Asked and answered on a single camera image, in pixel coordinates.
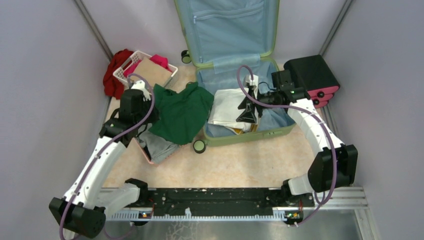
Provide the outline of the yellow patterned garment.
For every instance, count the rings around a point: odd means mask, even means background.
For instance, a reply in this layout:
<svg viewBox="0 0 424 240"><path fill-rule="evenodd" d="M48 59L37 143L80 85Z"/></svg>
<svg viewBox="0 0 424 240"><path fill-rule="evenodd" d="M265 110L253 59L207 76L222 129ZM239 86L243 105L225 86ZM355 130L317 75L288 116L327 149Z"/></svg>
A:
<svg viewBox="0 0 424 240"><path fill-rule="evenodd" d="M246 130L241 129L241 128L228 127L228 129L236 135L242 135L242 134L246 134L246 133L254 133L254 132L257 131L257 128L258 128L257 124L251 124L250 127L247 128Z"/></svg>

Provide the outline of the white garment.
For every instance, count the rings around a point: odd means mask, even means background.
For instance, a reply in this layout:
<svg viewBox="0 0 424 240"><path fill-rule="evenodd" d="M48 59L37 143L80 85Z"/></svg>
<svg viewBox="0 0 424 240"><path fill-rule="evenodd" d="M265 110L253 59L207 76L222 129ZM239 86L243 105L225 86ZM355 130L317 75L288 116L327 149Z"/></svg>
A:
<svg viewBox="0 0 424 240"><path fill-rule="evenodd" d="M239 110L238 106L245 97L240 88L217 90L207 123L227 130L228 128L247 130L250 125L253 125L252 123L236 121L243 111Z"/></svg>

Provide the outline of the green garment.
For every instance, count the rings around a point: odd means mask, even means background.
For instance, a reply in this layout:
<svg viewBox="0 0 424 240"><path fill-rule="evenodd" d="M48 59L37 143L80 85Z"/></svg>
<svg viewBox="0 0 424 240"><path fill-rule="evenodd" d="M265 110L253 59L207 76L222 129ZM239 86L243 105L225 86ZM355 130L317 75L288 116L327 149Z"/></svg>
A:
<svg viewBox="0 0 424 240"><path fill-rule="evenodd" d="M191 143L209 117L214 95L197 82L180 92L156 84L153 92L159 119L149 132L173 144Z"/></svg>

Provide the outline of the grey garment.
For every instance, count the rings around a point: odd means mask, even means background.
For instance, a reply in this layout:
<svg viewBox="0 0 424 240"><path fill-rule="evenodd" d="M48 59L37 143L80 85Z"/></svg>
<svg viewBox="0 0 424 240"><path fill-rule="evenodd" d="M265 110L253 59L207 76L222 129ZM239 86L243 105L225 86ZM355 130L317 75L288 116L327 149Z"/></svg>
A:
<svg viewBox="0 0 424 240"><path fill-rule="evenodd" d="M145 142L154 164L160 164L180 149L180 145L165 140L150 131L140 133L136 138Z"/></svg>

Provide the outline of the pink plastic basket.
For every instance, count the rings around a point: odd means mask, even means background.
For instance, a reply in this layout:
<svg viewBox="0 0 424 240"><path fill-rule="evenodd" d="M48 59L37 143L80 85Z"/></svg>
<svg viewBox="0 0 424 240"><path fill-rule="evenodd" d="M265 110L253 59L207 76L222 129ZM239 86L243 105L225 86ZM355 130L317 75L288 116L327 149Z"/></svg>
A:
<svg viewBox="0 0 424 240"><path fill-rule="evenodd" d="M144 141L141 141L139 138L135 138L136 143L141 149L141 154L145 158L145 160L150 164L154 165L155 163L152 162L151 155L148 149L147 144Z"/></svg>

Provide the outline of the black and pink storage stack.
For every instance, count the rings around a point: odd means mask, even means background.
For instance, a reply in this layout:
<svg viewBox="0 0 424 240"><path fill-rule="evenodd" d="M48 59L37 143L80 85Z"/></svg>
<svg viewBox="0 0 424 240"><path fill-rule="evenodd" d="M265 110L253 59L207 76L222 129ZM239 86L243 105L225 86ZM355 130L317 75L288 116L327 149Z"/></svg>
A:
<svg viewBox="0 0 424 240"><path fill-rule="evenodd" d="M308 92L317 109L326 106L340 89L340 83L320 54L291 59L283 67L290 71L295 85Z"/></svg>

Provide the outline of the green hard-shell suitcase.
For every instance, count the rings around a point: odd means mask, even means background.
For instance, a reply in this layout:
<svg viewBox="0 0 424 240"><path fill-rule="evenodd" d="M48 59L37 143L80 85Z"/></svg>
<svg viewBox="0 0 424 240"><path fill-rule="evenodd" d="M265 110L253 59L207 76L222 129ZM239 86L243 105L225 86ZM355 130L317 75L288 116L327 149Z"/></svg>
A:
<svg viewBox="0 0 424 240"><path fill-rule="evenodd" d="M273 89L272 73L279 67L275 48L280 3L277 0L177 0L176 11L196 67L195 79L211 94L239 89L237 70L252 70L259 91Z"/></svg>

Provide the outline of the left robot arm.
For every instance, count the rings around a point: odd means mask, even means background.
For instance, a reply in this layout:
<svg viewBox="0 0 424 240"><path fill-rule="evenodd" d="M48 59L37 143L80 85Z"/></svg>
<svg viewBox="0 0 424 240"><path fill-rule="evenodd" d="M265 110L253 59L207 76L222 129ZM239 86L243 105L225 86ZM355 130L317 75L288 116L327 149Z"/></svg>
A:
<svg viewBox="0 0 424 240"><path fill-rule="evenodd" d="M49 203L59 225L59 239L93 239L104 229L106 219L123 208L138 203L150 204L148 184L135 178L101 196L101 190L113 166L127 150L142 126L157 118L156 96L152 90L131 88L123 92L119 108L105 121L94 150L69 190Z"/></svg>

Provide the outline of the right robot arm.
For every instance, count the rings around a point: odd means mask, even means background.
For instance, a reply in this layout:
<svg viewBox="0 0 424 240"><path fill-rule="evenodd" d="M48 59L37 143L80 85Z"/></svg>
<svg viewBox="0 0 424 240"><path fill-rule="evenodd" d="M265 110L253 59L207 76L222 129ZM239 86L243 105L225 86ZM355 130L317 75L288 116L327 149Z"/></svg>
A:
<svg viewBox="0 0 424 240"><path fill-rule="evenodd" d="M289 197L313 192L331 195L334 189L351 185L355 180L358 150L330 130L308 92L296 87L290 73L283 70L275 72L272 78L276 90L261 94L253 71L247 65L241 67L247 69L248 74L241 80L241 70L236 71L237 83L245 95L240 105L244 109L240 119L259 109L284 109L299 126L315 155L307 173L283 182L283 192Z"/></svg>

